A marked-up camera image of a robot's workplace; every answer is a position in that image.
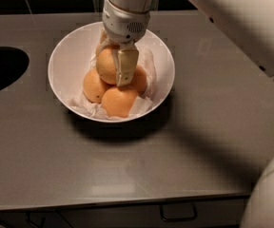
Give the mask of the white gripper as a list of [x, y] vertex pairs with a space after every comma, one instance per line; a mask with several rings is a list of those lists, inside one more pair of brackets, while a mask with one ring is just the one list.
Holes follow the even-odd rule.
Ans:
[[133, 79], [139, 58], [139, 50], [134, 43], [146, 34], [149, 18], [149, 12], [129, 12], [117, 8], [109, 0], [104, 1], [104, 28], [95, 55], [98, 56], [105, 48], [118, 48], [121, 44], [113, 52], [117, 86], [128, 86]]

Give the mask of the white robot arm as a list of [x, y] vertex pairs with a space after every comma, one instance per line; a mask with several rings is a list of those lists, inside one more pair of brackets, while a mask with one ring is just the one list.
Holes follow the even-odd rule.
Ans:
[[[274, 83], [274, 0], [188, 0]], [[133, 45], [146, 33], [151, 0], [104, 0], [108, 38], [121, 46], [116, 82], [132, 79]], [[258, 180], [240, 228], [274, 228], [274, 158]]]

